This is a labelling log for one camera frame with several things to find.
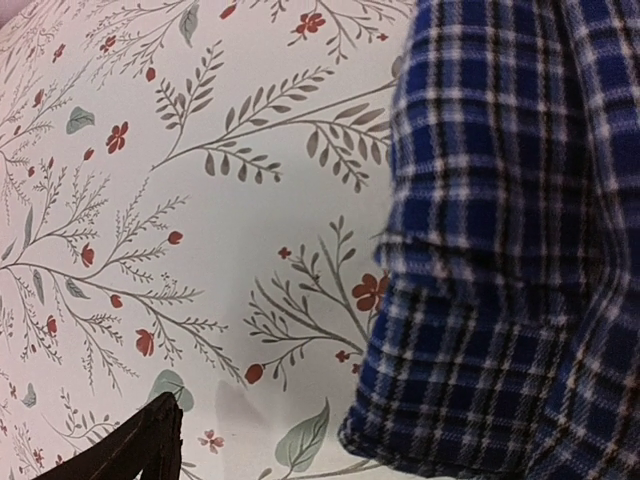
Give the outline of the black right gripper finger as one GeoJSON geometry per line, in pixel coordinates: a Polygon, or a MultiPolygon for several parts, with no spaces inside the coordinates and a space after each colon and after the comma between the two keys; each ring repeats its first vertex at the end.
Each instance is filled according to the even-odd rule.
{"type": "Polygon", "coordinates": [[[88,450],[37,480],[178,480],[183,410],[164,392],[88,450]]]}

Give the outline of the blue gingham shirt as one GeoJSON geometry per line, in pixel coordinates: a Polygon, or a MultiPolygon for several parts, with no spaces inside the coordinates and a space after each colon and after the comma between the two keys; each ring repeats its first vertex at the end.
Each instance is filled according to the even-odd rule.
{"type": "Polygon", "coordinates": [[[341,446],[637,478],[638,3],[420,1],[390,127],[390,282],[341,446]]]}

